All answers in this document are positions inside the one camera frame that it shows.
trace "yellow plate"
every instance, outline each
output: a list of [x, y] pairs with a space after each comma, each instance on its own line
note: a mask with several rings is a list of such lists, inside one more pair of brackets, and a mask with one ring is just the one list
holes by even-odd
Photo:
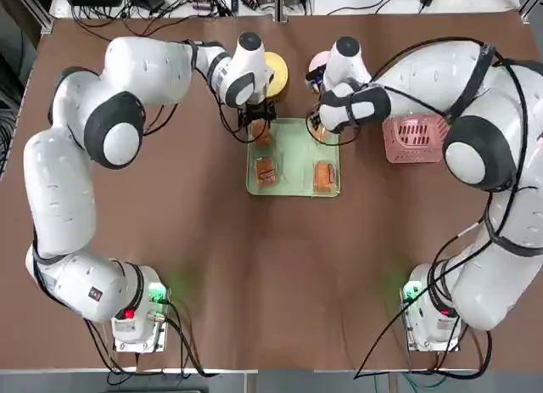
[[275, 72], [273, 75], [273, 80], [268, 87], [266, 97], [274, 98], [283, 91], [285, 86], [287, 86], [288, 67], [284, 59], [276, 53], [266, 52], [265, 57], [266, 65], [270, 66]]

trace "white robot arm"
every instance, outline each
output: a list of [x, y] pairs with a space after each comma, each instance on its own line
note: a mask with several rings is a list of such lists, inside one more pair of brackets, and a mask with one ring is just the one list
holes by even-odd
[[130, 165], [142, 145], [145, 106], [181, 102], [195, 67], [229, 107], [264, 101], [271, 72], [256, 34], [241, 35], [233, 57], [218, 43], [122, 37], [109, 44], [101, 75], [63, 72], [49, 110], [51, 128], [25, 146], [35, 226], [26, 267], [72, 311], [98, 323], [111, 319], [124, 344], [156, 336], [149, 313], [160, 311], [165, 288], [151, 267], [108, 261], [90, 250], [96, 230], [91, 160], [110, 169]]
[[[451, 129], [443, 153], [451, 173], [467, 185], [493, 193], [487, 222], [481, 225], [472, 245], [433, 269], [424, 264], [412, 272], [410, 280], [419, 284], [420, 292], [432, 276], [438, 278], [489, 242], [492, 233], [489, 247], [446, 274], [431, 289], [433, 292], [422, 295], [409, 308], [412, 350], [443, 351], [457, 316], [474, 328], [493, 329], [516, 304], [543, 263], [543, 65], [512, 62], [527, 105], [528, 145], [522, 177], [517, 182], [521, 189], [507, 224], [500, 236], [495, 236], [519, 167], [523, 112], [511, 76], [503, 65], [491, 65], [493, 57], [490, 46], [444, 42], [408, 54], [374, 81], [353, 77], [358, 72], [341, 71], [338, 78], [327, 75], [337, 65], [327, 67], [322, 78], [334, 83], [322, 84], [316, 118], [330, 132], [339, 133], [346, 126], [368, 122], [382, 123], [393, 115], [428, 113], [426, 107], [402, 94], [407, 93], [448, 115]], [[362, 63], [360, 50], [357, 61]], [[345, 69], [352, 62], [351, 57], [345, 58]], [[459, 333], [460, 327], [456, 327], [451, 346]]]

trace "green tray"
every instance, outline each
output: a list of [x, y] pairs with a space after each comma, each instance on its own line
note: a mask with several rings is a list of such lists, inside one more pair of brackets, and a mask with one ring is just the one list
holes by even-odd
[[[319, 144], [308, 133], [305, 119], [277, 119], [271, 122], [271, 142], [262, 147], [249, 144], [247, 153], [247, 190], [253, 195], [314, 196], [333, 198], [341, 189], [339, 173], [339, 147]], [[339, 136], [331, 135], [327, 143], [338, 143]], [[278, 180], [271, 186], [261, 187], [255, 177], [255, 162], [272, 157], [276, 163]], [[315, 164], [327, 161], [335, 170], [335, 188], [330, 193], [313, 189]]]

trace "plastic basket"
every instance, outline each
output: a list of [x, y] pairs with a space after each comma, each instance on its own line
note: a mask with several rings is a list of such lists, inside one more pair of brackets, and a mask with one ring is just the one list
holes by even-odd
[[390, 117], [383, 123], [387, 160], [393, 164], [439, 162], [449, 125], [438, 115]]

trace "brown table surface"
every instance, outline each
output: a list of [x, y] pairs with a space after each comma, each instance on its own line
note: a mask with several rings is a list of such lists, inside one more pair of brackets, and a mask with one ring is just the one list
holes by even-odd
[[[98, 31], [129, 35], [119, 22]], [[269, 17], [188, 20], [156, 37], [217, 40], [233, 52], [243, 31], [257, 32], [288, 64], [289, 89], [278, 105], [283, 117], [304, 117], [315, 103], [304, 88], [305, 69], [342, 35], [361, 41], [370, 71], [409, 44], [448, 35], [493, 42], [516, 59], [539, 58], [530, 28], [515, 12], [292, 17], [279, 25]], [[49, 301], [25, 270], [31, 214], [22, 153], [32, 134], [48, 128], [59, 72], [71, 65], [100, 71], [105, 47], [70, 20], [57, 20], [38, 47], [0, 184], [0, 368], [103, 366], [83, 321]], [[148, 118], [153, 115], [151, 109]], [[355, 144], [341, 149], [342, 194], [335, 199], [248, 195], [246, 151], [221, 127], [213, 98], [195, 74], [170, 125], [144, 140], [132, 166], [93, 167], [98, 231], [92, 247], [104, 257], [149, 264], [174, 286], [177, 299], [188, 304], [207, 368], [358, 366], [397, 309], [395, 297], [409, 271], [431, 261], [484, 205], [485, 195], [455, 181], [443, 163], [389, 164], [380, 126], [364, 128]], [[541, 293], [538, 276], [496, 328], [493, 368], [543, 369]], [[450, 355], [449, 368], [479, 366], [466, 341], [462, 352]], [[170, 333], [167, 352], [142, 358], [142, 368], [178, 368], [178, 347]], [[406, 366], [392, 333], [367, 365]]]

